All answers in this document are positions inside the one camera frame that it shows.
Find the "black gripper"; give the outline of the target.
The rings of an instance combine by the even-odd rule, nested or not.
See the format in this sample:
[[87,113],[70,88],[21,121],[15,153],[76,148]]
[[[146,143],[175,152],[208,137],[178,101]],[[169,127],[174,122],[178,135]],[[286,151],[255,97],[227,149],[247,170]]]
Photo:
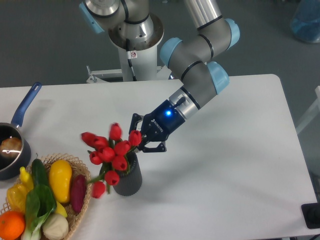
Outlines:
[[[133,130],[138,129],[143,136],[143,141],[135,150],[136,153],[164,153],[167,151],[166,140],[169,135],[179,128],[186,120],[174,108],[169,100],[165,100],[151,113],[140,115],[134,113],[131,118],[129,134]],[[149,142],[160,142],[155,147],[149,147],[146,144]]]

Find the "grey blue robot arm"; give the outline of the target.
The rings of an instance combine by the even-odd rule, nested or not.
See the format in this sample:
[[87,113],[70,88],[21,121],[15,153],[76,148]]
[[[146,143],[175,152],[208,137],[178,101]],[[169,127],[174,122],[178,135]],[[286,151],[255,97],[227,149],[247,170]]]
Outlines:
[[83,0],[79,9],[99,34],[107,32],[118,49],[122,79],[153,80],[157,60],[182,86],[151,113],[134,114],[130,130],[140,126],[141,143],[135,151],[165,152],[169,135],[205,106],[229,84],[229,76],[214,57],[234,46],[240,38],[238,25],[224,18],[214,0],[187,0],[185,6],[197,29],[193,41],[174,37],[161,50],[161,20],[150,12],[147,0]]

